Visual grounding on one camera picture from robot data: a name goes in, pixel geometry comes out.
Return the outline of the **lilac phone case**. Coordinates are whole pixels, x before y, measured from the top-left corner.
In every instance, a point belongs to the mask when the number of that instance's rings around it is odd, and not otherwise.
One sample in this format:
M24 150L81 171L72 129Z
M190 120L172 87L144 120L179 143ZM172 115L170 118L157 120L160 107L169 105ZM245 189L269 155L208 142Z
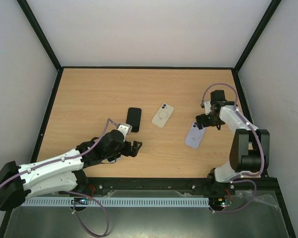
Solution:
M184 140L187 146L197 149L200 146L206 128L199 129L196 122L193 122Z

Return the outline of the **beige phone case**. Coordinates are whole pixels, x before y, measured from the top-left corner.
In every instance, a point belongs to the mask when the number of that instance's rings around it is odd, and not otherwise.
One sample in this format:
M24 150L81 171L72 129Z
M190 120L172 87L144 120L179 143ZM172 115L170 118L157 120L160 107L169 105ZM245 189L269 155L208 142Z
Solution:
M164 127L171 117L172 113L174 112L174 107L167 104L163 103L156 114L153 116L151 122L152 124L158 126L158 127Z

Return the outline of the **phone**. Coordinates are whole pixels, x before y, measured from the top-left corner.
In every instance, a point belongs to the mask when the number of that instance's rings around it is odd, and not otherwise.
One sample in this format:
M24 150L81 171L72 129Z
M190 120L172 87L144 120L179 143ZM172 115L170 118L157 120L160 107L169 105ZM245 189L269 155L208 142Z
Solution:
M117 160L119 160L121 157L122 157L121 154L116 155L116 156L113 156L113 157L110 157L110 158L107 159L107 162L108 162L108 163L115 163L115 162L117 162Z

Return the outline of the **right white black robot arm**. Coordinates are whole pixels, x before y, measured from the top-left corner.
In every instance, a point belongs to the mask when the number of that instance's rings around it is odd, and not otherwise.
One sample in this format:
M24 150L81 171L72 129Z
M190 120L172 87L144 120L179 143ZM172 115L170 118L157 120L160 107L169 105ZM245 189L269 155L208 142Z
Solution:
M227 125L233 133L228 162L213 168L203 183L208 195L223 195L230 183L241 178L262 176L269 165L270 133L251 123L240 111L238 98L229 101L224 90L210 93L208 101L201 101L205 112L196 116L199 129Z

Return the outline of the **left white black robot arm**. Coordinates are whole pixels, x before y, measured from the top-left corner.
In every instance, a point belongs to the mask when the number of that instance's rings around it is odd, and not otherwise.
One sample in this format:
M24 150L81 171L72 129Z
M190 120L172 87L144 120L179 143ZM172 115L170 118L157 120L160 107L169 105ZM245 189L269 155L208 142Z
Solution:
M0 210L12 210L27 199L48 193L82 192L88 183L83 169L104 162L115 163L121 156L135 157L141 146L141 142L129 142L126 134L114 129L41 162L23 165L8 162L0 170Z

